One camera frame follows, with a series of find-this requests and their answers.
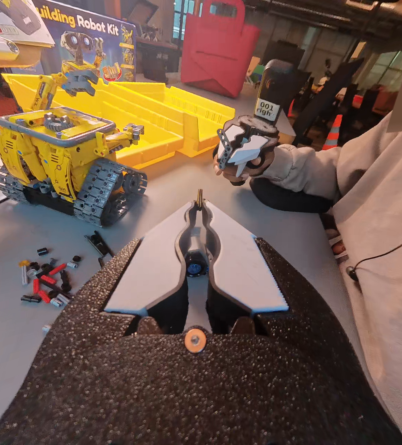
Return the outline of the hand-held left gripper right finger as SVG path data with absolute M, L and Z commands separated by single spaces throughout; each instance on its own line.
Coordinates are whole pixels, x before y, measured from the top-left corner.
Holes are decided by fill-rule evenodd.
M 257 237 L 208 200 L 202 220 L 211 254 L 208 314 L 228 326 L 248 316 L 287 312 L 288 303 L 257 243 Z

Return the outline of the grey desk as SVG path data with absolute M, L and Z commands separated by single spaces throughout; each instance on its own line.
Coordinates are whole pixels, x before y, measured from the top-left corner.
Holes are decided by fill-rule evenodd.
M 215 206 L 255 235 L 264 238 L 322 295 L 348 336 L 354 336 L 348 295 L 335 263 L 320 218 L 288 213 L 261 204 L 245 186 L 232 186 L 214 174 L 211 151 L 194 158 L 176 153 L 144 168 L 148 187 L 144 197 L 116 225 L 100 233 L 116 254 L 132 239 L 142 237 L 183 204 L 196 198 L 199 188 Z M 69 272 L 72 292 L 98 270 L 98 255 L 85 239 L 97 230 L 44 207 L 0 203 L 0 416 L 20 388 L 40 347 L 45 325 L 52 325 L 60 310 L 45 303 L 20 301 L 30 294 L 21 284 L 19 262 L 64 263 L 82 257 Z

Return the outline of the pile of small building pieces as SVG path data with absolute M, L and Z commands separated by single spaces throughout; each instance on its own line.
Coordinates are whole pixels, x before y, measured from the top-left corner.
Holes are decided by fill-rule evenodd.
M 18 262 L 21 272 L 21 283 L 25 288 L 20 297 L 21 303 L 49 304 L 63 308 L 74 298 L 70 272 L 77 269 L 82 262 L 81 255 L 74 255 L 69 261 L 60 263 L 50 258 L 46 263 L 24 259 Z

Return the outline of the orange traffic cone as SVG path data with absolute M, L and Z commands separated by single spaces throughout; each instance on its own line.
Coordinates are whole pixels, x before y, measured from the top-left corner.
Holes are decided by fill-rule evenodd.
M 322 151 L 329 150 L 331 148 L 338 146 L 338 138 L 339 138 L 339 131 L 340 126 L 342 123 L 342 114 L 338 114 L 332 124 L 332 127 L 329 131 L 328 136 L 326 137 L 326 141 L 322 147 Z

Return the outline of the black long beam piece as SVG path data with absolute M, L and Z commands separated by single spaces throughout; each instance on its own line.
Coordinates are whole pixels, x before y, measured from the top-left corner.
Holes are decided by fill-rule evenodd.
M 115 253 L 98 231 L 94 231 L 92 235 L 84 235 L 84 237 L 98 253 L 98 263 L 101 269 L 105 266 L 106 256 L 115 257 Z

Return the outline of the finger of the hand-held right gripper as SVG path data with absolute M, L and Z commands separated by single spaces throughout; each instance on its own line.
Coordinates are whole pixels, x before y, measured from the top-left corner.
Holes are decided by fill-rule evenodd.
M 237 144 L 239 144 L 239 142 L 236 142 L 236 138 L 238 136 L 242 137 L 244 132 L 245 132 L 244 128 L 242 128 L 238 125 L 231 125 L 229 128 L 221 130 L 221 134 L 226 136 L 227 140 L 229 141 L 229 145 L 233 149 L 238 147 Z M 222 155 L 223 152 L 225 151 L 225 148 L 224 148 L 224 144 L 222 142 L 223 139 L 221 138 L 221 135 L 219 135 L 219 137 L 220 137 L 219 155 Z
M 247 162 L 256 159 L 259 156 L 261 148 L 268 141 L 269 139 L 263 136 L 252 136 L 248 142 L 232 152 L 228 159 L 228 164 L 246 164 Z

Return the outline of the yellow toy robot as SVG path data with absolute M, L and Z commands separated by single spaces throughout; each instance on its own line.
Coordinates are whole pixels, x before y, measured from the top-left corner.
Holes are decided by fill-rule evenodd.
M 109 227 L 145 193 L 147 174 L 116 161 L 118 151 L 138 144 L 142 125 L 120 131 L 114 121 L 52 107 L 58 87 L 71 97 L 94 96 L 97 81 L 91 70 L 40 75 L 31 110 L 0 117 L 0 190 L 7 198 Z

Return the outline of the black wrist rest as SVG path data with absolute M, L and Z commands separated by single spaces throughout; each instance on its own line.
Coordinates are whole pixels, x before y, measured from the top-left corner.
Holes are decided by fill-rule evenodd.
M 332 200 L 306 194 L 303 191 L 293 192 L 271 183 L 266 178 L 254 178 L 250 180 L 249 185 L 262 204 L 275 210 L 323 214 L 333 205 Z

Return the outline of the large yellow storage bin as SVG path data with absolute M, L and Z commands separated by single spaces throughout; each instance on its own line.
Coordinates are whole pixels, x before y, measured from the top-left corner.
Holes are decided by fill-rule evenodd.
M 140 169 L 156 164 L 176 152 L 193 158 L 219 142 L 217 130 L 235 117 L 235 109 L 177 87 L 154 82 L 98 80 L 94 96 L 78 92 L 75 97 L 57 86 L 52 106 L 65 106 L 111 120 L 122 130 L 143 125 L 138 145 L 117 152 L 115 160 Z

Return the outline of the person's right hand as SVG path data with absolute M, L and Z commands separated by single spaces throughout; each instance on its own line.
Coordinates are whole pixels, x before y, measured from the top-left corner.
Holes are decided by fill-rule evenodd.
M 232 185 L 240 186 L 243 185 L 247 179 L 251 176 L 258 176 L 264 171 L 264 166 L 261 164 L 259 168 L 250 168 L 249 166 L 252 164 L 253 166 L 258 166 L 261 162 L 261 159 L 258 157 L 252 161 L 244 163 L 242 165 L 226 165 L 224 169 L 219 168 L 219 160 L 218 155 L 215 153 L 214 156 L 214 171 L 215 175 L 223 176 L 227 179 Z

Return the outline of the robot kit box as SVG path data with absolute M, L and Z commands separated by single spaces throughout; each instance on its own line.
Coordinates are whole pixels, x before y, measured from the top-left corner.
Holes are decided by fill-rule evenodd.
M 134 24 L 57 1 L 33 3 L 54 40 L 40 73 L 91 70 L 105 83 L 136 81 Z

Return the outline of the red bag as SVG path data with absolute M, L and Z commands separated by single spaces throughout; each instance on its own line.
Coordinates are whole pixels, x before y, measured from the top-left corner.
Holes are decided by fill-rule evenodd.
M 181 82 L 236 98 L 259 35 L 258 27 L 245 23 L 243 1 L 203 1 L 201 15 L 186 15 Z

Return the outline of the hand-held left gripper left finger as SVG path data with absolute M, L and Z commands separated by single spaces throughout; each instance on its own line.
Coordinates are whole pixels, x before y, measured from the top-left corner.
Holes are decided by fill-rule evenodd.
M 105 312 L 150 316 L 159 325 L 185 325 L 185 254 L 196 216 L 196 202 L 190 201 L 141 238 L 104 307 Z

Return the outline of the person in beige hoodie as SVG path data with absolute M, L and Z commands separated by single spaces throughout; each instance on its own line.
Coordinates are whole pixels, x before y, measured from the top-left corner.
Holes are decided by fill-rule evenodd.
M 340 149 L 323 173 L 333 214 L 358 283 L 344 278 L 365 362 L 402 431 L 402 132 L 377 126 Z

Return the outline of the instruction booklet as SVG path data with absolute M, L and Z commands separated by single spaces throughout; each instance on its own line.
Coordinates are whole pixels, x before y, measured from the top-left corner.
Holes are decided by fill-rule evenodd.
M 0 0 L 0 36 L 18 44 L 53 47 L 54 40 L 33 2 Z

